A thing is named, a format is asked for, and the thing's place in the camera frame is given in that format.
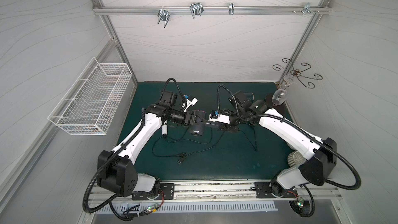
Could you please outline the grey hair dryer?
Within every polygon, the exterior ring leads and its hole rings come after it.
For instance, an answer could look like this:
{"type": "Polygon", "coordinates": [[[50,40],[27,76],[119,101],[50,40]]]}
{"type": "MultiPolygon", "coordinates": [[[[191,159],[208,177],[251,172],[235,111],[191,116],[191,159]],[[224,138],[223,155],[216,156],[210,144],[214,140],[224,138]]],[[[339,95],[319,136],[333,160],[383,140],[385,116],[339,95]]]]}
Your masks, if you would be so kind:
{"type": "Polygon", "coordinates": [[[202,136],[204,134],[205,128],[220,128],[225,123],[211,122],[209,121],[209,114],[207,115],[205,111],[194,110],[195,112],[195,123],[188,128],[188,132],[193,136],[202,136]]]}

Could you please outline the green hair dryer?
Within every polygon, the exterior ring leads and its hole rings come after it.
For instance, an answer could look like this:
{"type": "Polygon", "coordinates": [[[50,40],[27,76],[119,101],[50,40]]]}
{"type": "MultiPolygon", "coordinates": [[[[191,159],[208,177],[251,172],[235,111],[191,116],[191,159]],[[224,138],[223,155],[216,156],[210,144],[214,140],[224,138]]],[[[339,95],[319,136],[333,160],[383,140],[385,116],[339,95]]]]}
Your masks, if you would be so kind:
{"type": "Polygon", "coordinates": [[[255,96],[252,92],[244,92],[244,96],[250,101],[254,101],[255,99],[255,96]]]}

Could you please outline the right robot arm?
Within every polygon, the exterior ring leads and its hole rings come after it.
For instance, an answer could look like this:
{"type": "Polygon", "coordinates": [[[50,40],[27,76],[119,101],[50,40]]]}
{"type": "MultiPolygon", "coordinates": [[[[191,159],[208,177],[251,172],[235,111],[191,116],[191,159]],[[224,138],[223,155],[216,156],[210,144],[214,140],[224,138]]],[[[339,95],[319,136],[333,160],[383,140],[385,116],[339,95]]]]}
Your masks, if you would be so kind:
{"type": "Polygon", "coordinates": [[[357,190],[361,187],[361,177],[355,167],[337,152],[337,143],[331,139],[322,139],[305,131],[276,109],[269,108],[264,100],[253,101],[241,91],[231,93],[229,101],[232,110],[217,109],[209,115],[209,121],[219,122],[225,127],[234,127],[242,123],[258,124],[272,131],[288,143],[303,158],[303,162],[282,170],[270,182],[272,193],[280,197],[294,186],[324,183],[345,190],[357,190]],[[353,174],[355,183],[343,185],[329,179],[329,175],[340,160],[353,174]]]}

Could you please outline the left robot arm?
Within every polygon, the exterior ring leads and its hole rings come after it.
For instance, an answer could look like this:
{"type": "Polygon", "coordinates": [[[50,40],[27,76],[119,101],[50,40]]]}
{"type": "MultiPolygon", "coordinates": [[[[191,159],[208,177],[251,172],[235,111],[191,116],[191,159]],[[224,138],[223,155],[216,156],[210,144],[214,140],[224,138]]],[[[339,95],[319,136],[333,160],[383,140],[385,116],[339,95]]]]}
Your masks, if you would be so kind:
{"type": "Polygon", "coordinates": [[[164,200],[160,179],[138,173],[135,163],[147,142],[164,125],[170,122],[186,127],[192,125],[194,114],[188,109],[195,103],[195,99],[183,94],[180,88],[177,90],[174,93],[162,88],[160,99],[147,108],[142,108],[141,120],[130,134],[111,151],[104,150],[100,153],[97,171],[83,196],[82,207],[85,213],[95,213],[108,205],[114,215],[128,222],[137,215],[130,211],[117,213],[113,205],[114,199],[142,194],[150,199],[164,200]],[[112,196],[98,206],[90,207],[89,197],[95,185],[110,191],[112,196]]]}

